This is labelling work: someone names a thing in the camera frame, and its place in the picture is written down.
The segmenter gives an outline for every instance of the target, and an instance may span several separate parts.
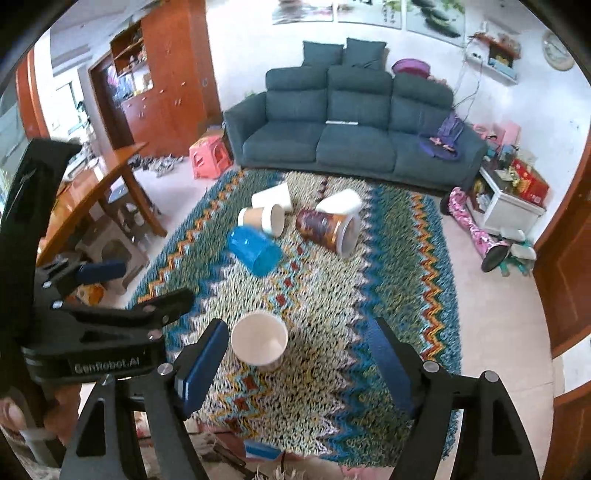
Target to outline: ceiling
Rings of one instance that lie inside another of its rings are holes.
[[[152,0],[78,0],[50,29],[54,76],[89,61]]]

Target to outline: orange stool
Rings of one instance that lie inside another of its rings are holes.
[[[189,148],[193,178],[216,179],[232,165],[221,135],[208,135]]]

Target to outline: sofa armrest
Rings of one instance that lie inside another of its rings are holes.
[[[467,164],[466,177],[462,181],[461,185],[462,190],[466,192],[472,187],[472,184],[474,183],[476,174],[478,173],[480,165],[482,164],[482,158],[488,151],[488,145],[473,129],[469,128],[468,126],[464,127],[464,130],[456,141],[456,145],[458,151],[463,154],[464,161]]]
[[[267,93],[247,97],[223,113],[234,160],[242,165],[244,142],[267,123]]]

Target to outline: sofa cushion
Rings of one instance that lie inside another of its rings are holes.
[[[440,83],[427,80],[409,73],[398,73],[394,76],[393,95],[416,100],[428,105],[451,110],[453,92],[451,88]]]
[[[365,41],[347,38],[347,48],[343,55],[343,65],[371,70],[384,69],[384,41]]]
[[[392,76],[388,72],[337,65],[329,68],[327,81],[331,90],[392,95]]]
[[[326,125],[316,148],[319,165],[352,168],[360,175],[392,172],[395,159],[387,132],[373,127]]]
[[[373,93],[329,91],[328,120],[359,122],[359,125],[388,128],[390,97]]]
[[[255,163],[313,162],[323,130],[324,124],[269,122],[244,142],[244,158]]]
[[[272,69],[265,75],[267,90],[322,90],[326,68],[318,66]]]
[[[304,42],[304,63],[302,65],[340,65],[343,63],[344,45],[333,43]]]
[[[449,187],[462,184],[467,173],[463,155],[456,161],[444,161],[427,154],[420,147],[417,135],[390,132],[389,137],[396,151],[397,177],[403,180],[425,179],[429,183]]]
[[[268,90],[267,119],[270,122],[324,122],[326,90]]]
[[[450,111],[392,95],[388,128],[407,134],[434,135]]]

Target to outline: wall picture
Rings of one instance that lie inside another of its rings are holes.
[[[337,0],[337,21],[402,28],[403,0]]]
[[[333,2],[327,0],[278,0],[273,10],[273,25],[332,21]]]
[[[466,17],[460,0],[406,0],[408,31],[453,43],[464,44]]]

